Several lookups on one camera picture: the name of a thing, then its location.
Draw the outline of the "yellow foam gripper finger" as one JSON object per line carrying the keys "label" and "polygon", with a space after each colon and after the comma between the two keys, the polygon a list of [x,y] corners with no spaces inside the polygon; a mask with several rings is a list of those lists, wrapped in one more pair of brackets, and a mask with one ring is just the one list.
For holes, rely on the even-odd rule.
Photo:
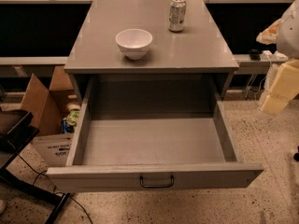
{"label": "yellow foam gripper finger", "polygon": [[260,110],[268,115],[280,113],[299,94],[299,61],[273,63],[266,75]]}
{"label": "yellow foam gripper finger", "polygon": [[269,27],[258,34],[256,41],[265,45],[276,44],[279,24],[280,20],[274,21]]}

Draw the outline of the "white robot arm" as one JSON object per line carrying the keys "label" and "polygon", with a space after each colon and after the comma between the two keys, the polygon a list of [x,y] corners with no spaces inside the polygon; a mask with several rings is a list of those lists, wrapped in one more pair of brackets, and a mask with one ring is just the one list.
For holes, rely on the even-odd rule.
{"label": "white robot arm", "polygon": [[260,99],[260,110],[268,115],[280,113],[299,94],[299,0],[295,0],[282,17],[258,34],[259,43],[276,44],[277,52],[288,61],[270,69]]}

